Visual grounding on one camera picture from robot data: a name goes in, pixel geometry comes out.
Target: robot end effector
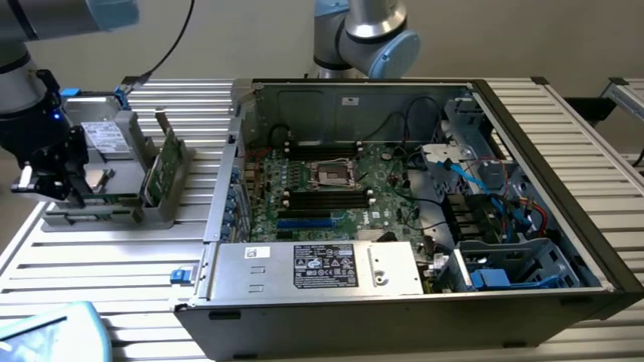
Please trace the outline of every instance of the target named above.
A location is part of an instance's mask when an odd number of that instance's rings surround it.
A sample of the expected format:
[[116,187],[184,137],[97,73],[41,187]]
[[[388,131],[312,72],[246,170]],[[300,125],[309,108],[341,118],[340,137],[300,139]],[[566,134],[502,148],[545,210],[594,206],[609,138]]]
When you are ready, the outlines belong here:
[[25,41],[109,31],[138,20],[136,0],[0,0],[0,146],[22,173],[12,192],[84,205],[88,150],[82,127],[70,127],[60,86],[37,69]]

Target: sticker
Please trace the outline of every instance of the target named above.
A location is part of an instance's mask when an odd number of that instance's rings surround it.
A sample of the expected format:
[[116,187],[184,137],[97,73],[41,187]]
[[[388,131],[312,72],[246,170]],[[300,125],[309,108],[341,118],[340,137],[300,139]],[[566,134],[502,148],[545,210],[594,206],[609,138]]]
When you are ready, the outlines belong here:
[[244,259],[258,259],[270,257],[270,247],[246,247]]
[[360,98],[344,97],[342,106],[357,106],[360,104]]
[[101,153],[128,152],[121,130],[113,122],[82,122],[82,128],[93,146]]
[[353,244],[294,245],[293,285],[297,289],[357,287]]

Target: slotted metal surface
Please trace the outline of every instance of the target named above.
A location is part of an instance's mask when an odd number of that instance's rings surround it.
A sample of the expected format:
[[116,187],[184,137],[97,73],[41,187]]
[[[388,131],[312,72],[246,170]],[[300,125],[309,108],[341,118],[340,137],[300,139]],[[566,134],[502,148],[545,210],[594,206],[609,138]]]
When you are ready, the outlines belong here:
[[[640,189],[545,87],[529,79],[494,79],[490,86],[621,258],[644,280]],[[2,260],[14,255],[0,278],[0,326],[65,302],[89,300],[102,315],[116,360],[206,361],[169,312],[168,299],[185,299],[192,290],[170,287],[168,274],[200,258],[229,122],[229,92],[229,81],[152,81],[132,94],[145,134],[160,141],[152,111],[162,106],[178,135],[197,149],[178,221],[165,231],[52,234],[38,229],[38,213],[45,207],[40,204],[0,258],[2,272]],[[644,360],[642,342],[640,302],[606,321],[577,324],[533,349],[318,360],[634,362]]]

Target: white wall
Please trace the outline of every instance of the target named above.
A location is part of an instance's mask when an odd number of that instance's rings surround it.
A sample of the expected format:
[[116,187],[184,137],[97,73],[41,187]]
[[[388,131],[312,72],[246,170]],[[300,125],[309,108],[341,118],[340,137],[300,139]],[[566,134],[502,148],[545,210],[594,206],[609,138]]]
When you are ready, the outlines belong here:
[[[576,95],[597,94],[609,76],[644,77],[642,0],[404,1],[422,38],[409,75],[542,75],[561,93]],[[30,45],[61,84],[110,89],[157,62],[189,2],[138,3],[138,26]],[[312,55],[312,13],[313,0],[197,0],[186,37],[156,78],[301,76]],[[634,121],[618,122],[605,127],[610,140],[644,135]]]

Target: robotic arm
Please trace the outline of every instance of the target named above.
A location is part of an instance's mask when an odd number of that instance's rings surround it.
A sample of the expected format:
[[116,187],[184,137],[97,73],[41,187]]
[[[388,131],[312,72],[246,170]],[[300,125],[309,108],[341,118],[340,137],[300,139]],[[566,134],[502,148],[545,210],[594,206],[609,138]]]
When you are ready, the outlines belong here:
[[[84,206],[88,150],[72,127],[60,86],[30,60],[25,41],[109,31],[138,20],[136,0],[0,0],[0,146],[22,173],[12,191]],[[316,0],[312,76],[398,78],[418,54],[398,0]]]
[[24,42],[109,31],[137,20],[136,0],[0,1],[0,146],[22,169],[13,192],[80,206],[80,193],[90,192],[84,129],[70,127],[60,86],[32,62]]
[[398,0],[316,0],[314,78],[400,78],[412,66],[420,38],[406,27]]

